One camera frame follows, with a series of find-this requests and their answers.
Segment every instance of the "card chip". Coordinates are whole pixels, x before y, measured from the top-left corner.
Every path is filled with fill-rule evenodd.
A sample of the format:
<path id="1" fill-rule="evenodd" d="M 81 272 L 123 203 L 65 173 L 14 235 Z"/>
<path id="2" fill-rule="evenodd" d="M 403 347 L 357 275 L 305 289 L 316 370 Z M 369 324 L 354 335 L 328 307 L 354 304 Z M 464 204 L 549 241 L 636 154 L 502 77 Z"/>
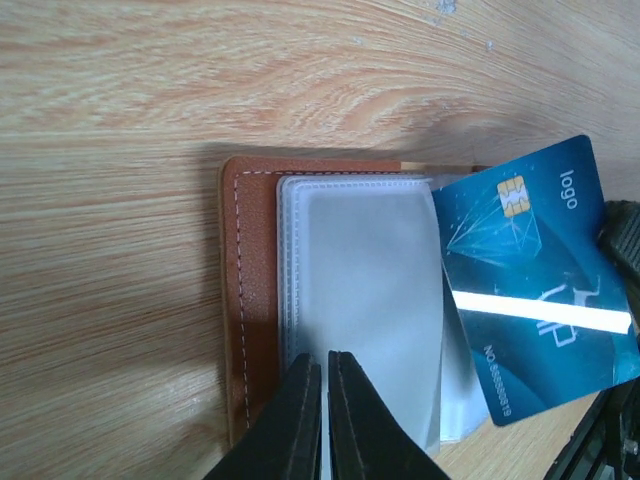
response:
<path id="1" fill-rule="evenodd" d="M 529 193 L 521 175 L 500 182 L 498 194 L 500 195 L 500 203 L 502 203 L 502 211 L 507 218 L 531 210 Z"/>

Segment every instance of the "wood grain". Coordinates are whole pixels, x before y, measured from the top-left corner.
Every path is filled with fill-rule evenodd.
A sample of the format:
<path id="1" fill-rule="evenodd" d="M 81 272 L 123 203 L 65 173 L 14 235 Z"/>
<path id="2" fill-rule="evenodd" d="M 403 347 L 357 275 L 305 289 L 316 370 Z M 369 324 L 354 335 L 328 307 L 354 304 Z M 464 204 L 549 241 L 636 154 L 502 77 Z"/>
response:
<path id="1" fill-rule="evenodd" d="M 605 194 L 640 199 L 640 4 L 435 4 L 3 3 L 0 476 L 197 477 L 226 449 L 231 153 L 495 164 L 587 133 Z M 438 461 L 540 478 L 587 403 Z"/>

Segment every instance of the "leather wallet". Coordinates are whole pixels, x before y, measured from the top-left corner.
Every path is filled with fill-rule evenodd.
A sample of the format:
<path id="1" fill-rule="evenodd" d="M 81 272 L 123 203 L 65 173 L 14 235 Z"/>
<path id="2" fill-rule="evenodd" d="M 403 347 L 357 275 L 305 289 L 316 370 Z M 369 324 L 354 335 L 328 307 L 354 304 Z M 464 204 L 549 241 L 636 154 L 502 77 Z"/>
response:
<path id="1" fill-rule="evenodd" d="M 278 346 L 276 187 L 290 175 L 468 174 L 471 166 L 236 156 L 220 173 L 229 436 L 235 444 L 275 394 Z"/>

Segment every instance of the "credit card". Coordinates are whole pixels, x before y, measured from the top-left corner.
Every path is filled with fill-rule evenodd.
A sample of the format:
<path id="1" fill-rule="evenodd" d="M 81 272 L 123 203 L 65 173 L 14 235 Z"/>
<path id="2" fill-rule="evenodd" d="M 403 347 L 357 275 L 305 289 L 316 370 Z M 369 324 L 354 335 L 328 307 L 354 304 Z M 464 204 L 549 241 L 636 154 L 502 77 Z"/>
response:
<path id="1" fill-rule="evenodd" d="M 640 375 L 623 281 L 596 246 L 605 206 L 588 137 L 433 198 L 445 270 L 496 425 Z"/>

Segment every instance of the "white stitching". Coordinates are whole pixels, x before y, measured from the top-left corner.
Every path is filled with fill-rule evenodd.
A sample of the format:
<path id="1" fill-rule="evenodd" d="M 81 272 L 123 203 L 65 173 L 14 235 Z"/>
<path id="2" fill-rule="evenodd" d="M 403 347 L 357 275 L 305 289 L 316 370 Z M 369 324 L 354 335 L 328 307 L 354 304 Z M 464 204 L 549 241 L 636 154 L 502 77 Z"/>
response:
<path id="1" fill-rule="evenodd" d="M 244 329 L 244 292 L 242 290 L 242 251 L 240 250 L 240 207 L 238 206 L 238 177 L 233 181 L 233 198 L 236 203 L 236 246 L 238 248 L 238 299 L 240 301 L 240 329 L 242 330 L 242 376 L 244 377 L 244 408 L 247 415 L 247 429 L 251 426 L 249 418 L 249 382 L 247 381 L 247 347 Z"/>
<path id="2" fill-rule="evenodd" d="M 238 300 L 240 302 L 240 329 L 242 341 L 242 377 L 244 379 L 244 408 L 247 429 L 251 427 L 249 416 L 249 381 L 247 379 L 247 347 L 244 316 L 244 290 L 242 286 L 242 251 L 240 249 L 240 206 L 238 204 L 238 178 L 240 175 L 397 175 L 398 172 L 292 172 L 292 171 L 246 171 L 236 174 L 233 180 L 233 198 L 236 207 L 236 246 L 238 250 Z"/>

